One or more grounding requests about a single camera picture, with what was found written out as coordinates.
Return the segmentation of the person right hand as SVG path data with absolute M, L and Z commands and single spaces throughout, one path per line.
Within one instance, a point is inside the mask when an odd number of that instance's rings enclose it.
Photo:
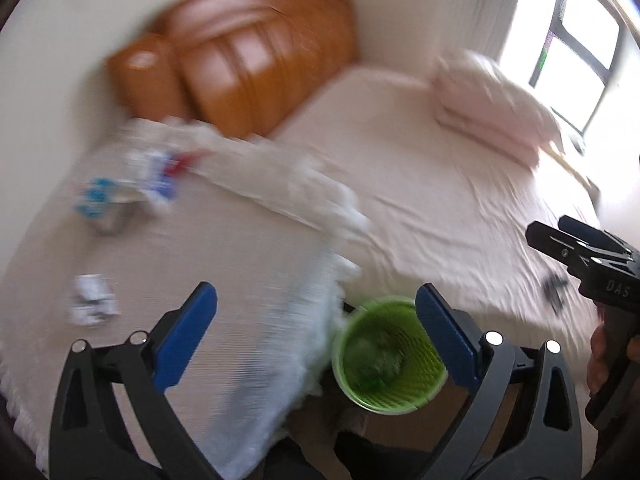
M 593 332 L 590 349 L 586 381 L 590 396 L 595 396 L 608 380 L 608 364 L 605 362 L 606 337 L 603 325 L 599 325 Z

